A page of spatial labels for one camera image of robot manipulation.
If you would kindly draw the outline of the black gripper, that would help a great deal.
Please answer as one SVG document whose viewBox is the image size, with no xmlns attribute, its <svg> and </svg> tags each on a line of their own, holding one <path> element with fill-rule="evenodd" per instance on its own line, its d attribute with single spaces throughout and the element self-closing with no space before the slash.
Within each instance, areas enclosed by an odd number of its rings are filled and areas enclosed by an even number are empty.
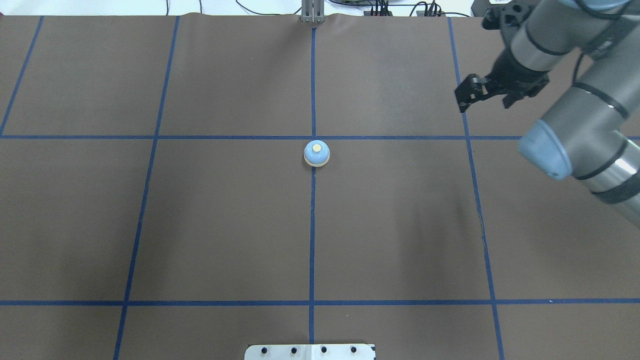
<svg viewBox="0 0 640 360">
<path fill-rule="evenodd" d="M 469 74 L 454 91 L 460 114 L 471 105 L 492 96 L 505 95 L 502 104 L 510 109 L 517 101 L 533 98 L 550 82 L 548 71 L 536 71 L 520 64 L 506 47 L 497 57 L 486 77 Z"/>
</svg>

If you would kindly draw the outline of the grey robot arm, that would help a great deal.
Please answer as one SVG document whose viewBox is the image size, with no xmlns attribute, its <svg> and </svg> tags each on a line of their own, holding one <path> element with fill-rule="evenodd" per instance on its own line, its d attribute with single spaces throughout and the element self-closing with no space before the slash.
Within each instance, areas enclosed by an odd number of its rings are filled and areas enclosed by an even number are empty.
<svg viewBox="0 0 640 360">
<path fill-rule="evenodd" d="M 575 178 L 638 225 L 640 151 L 620 128 L 639 108 L 639 2 L 508 0 L 487 7 L 482 27 L 498 30 L 505 48 L 489 74 L 471 73 L 457 86 L 459 111 L 494 96 L 502 96 L 505 109 L 537 96 L 550 71 L 579 49 L 590 68 L 573 72 L 570 87 L 519 139 L 518 151 L 554 180 Z"/>
</svg>

